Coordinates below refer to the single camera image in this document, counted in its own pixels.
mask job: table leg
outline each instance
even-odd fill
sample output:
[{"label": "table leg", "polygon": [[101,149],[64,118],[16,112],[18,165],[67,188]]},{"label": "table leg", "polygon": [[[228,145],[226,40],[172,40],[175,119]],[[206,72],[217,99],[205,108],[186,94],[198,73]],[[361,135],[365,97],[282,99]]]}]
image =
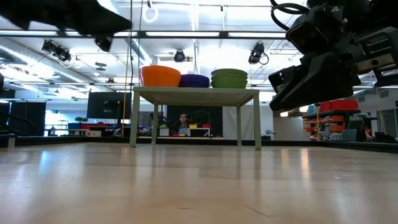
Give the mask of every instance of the table leg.
[{"label": "table leg", "polygon": [[261,149],[261,120],[260,120],[260,99],[259,95],[253,95],[254,107],[254,141],[256,142],[256,150]]},{"label": "table leg", "polygon": [[236,107],[236,137],[238,146],[242,146],[242,121],[241,121],[241,107]]},{"label": "table leg", "polygon": [[156,136],[157,136],[157,128],[159,125],[159,105],[157,103],[154,104],[154,123],[152,128],[152,144],[156,144]]},{"label": "table leg", "polygon": [[139,92],[134,92],[134,98],[132,101],[132,116],[131,116],[131,130],[130,130],[130,146],[137,146],[137,128],[138,128],[138,117],[139,117]]}]

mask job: computer monitor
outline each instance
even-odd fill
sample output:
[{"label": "computer monitor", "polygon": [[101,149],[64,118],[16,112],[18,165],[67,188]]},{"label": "computer monitor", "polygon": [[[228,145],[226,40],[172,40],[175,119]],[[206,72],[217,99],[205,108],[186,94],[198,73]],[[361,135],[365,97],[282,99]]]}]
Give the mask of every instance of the computer monitor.
[{"label": "computer monitor", "polygon": [[87,118],[96,119],[130,119],[131,115],[131,93],[90,93],[88,95]]}]

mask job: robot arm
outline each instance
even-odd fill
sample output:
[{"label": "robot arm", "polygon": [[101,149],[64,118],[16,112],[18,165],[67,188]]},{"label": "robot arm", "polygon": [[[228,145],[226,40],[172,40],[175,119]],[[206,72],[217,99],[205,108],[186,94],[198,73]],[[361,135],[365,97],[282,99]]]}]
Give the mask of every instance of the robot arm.
[{"label": "robot arm", "polygon": [[4,0],[0,16],[27,30],[31,21],[91,35],[95,43],[109,52],[113,35],[132,28],[132,22],[102,7],[97,0]]},{"label": "robot arm", "polygon": [[[382,74],[398,65],[395,1],[308,0],[309,8],[271,3],[273,20],[304,54],[300,66],[269,75],[277,93],[270,103],[274,111],[351,96],[353,86],[361,83],[358,75],[371,71],[375,86],[398,85],[398,75]],[[287,27],[275,10],[302,15]]]}]

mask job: desk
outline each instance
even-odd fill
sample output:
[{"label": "desk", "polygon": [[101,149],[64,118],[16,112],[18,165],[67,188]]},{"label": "desk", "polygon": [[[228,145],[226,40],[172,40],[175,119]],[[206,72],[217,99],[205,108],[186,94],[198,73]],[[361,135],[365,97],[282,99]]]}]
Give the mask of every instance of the desk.
[{"label": "desk", "polygon": [[89,131],[89,129],[46,129],[46,131],[48,135],[50,135],[51,131],[68,131],[69,134],[75,134],[78,131],[79,135],[85,135],[86,131]]},{"label": "desk", "polygon": [[[139,102],[143,97],[154,104],[154,124],[158,123],[159,105],[181,106],[235,106],[238,145],[242,145],[241,107],[253,100],[254,103],[254,140],[256,149],[261,149],[261,125],[259,90],[222,89],[222,88],[172,88],[172,87],[134,87],[132,103],[132,127],[138,127]],[[152,132],[152,144],[156,143],[157,125]],[[136,147],[137,128],[131,129],[130,146]]]},{"label": "desk", "polygon": [[206,134],[203,137],[210,137],[210,128],[188,128],[188,137],[191,136],[191,130],[207,130]]}]

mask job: orange bowl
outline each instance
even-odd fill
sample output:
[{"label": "orange bowl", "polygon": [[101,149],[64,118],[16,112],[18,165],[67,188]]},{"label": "orange bowl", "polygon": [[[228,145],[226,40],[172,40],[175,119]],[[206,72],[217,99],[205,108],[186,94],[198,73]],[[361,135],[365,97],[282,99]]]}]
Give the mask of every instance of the orange bowl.
[{"label": "orange bowl", "polygon": [[178,85],[180,84],[181,73],[178,70],[174,69],[169,70],[169,69],[142,68],[140,69],[140,79],[142,86],[178,87]]},{"label": "orange bowl", "polygon": [[166,66],[161,66],[161,65],[149,65],[149,66],[144,66],[141,69],[144,71],[149,71],[149,70],[161,70],[161,71],[169,71],[169,72],[176,72],[180,73],[178,70]]}]

